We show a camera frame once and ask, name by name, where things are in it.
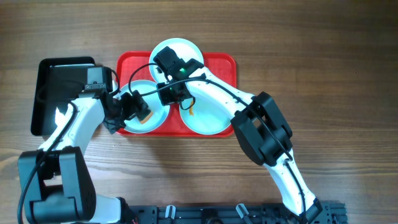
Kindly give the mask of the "orange green sponge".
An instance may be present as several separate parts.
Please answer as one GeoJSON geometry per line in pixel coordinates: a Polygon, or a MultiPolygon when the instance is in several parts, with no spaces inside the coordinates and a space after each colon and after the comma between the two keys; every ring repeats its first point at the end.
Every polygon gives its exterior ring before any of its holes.
{"type": "Polygon", "coordinates": [[[139,122],[140,122],[141,124],[146,123],[146,122],[152,117],[152,115],[153,115],[153,112],[150,112],[150,113],[147,114],[144,118],[139,119],[139,122]]]}

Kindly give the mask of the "light blue plate top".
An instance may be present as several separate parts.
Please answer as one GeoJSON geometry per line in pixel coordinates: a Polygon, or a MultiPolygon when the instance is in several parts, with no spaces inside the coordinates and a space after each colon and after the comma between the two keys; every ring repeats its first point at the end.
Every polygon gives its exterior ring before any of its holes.
{"type": "MultiPolygon", "coordinates": [[[[167,39],[156,45],[150,54],[149,63],[154,63],[154,57],[165,47],[170,47],[175,51],[177,56],[184,59],[185,62],[194,58],[200,63],[204,63],[204,58],[200,49],[193,42],[183,38],[167,39]]],[[[164,73],[159,72],[157,66],[150,66],[149,71],[156,83],[167,82],[164,73]]]]}

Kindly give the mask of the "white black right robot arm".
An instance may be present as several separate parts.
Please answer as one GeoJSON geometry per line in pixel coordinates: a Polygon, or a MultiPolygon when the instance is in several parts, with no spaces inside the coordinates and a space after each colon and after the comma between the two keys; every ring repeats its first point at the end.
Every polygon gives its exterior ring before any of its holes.
{"type": "Polygon", "coordinates": [[[311,223],[322,212],[294,159],[292,129],[274,99],[241,91],[216,77],[198,60],[184,60],[166,46],[153,53],[166,83],[157,87],[162,104],[201,98],[226,113],[238,143],[255,164],[264,166],[278,187],[284,206],[300,223],[311,223]]]}

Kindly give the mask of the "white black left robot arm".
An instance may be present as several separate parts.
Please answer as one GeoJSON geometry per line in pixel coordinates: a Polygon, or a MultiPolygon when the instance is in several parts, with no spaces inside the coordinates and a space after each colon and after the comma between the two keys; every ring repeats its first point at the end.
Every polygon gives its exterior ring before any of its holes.
{"type": "Polygon", "coordinates": [[[55,67],[37,90],[35,101],[66,108],[57,113],[56,128],[34,151],[18,158],[21,195],[19,223],[137,223],[121,197],[105,197],[95,191],[84,153],[103,124],[111,133],[138,117],[147,121],[150,111],[142,96],[120,94],[117,73],[104,66],[86,67],[75,73],[55,67]]]}

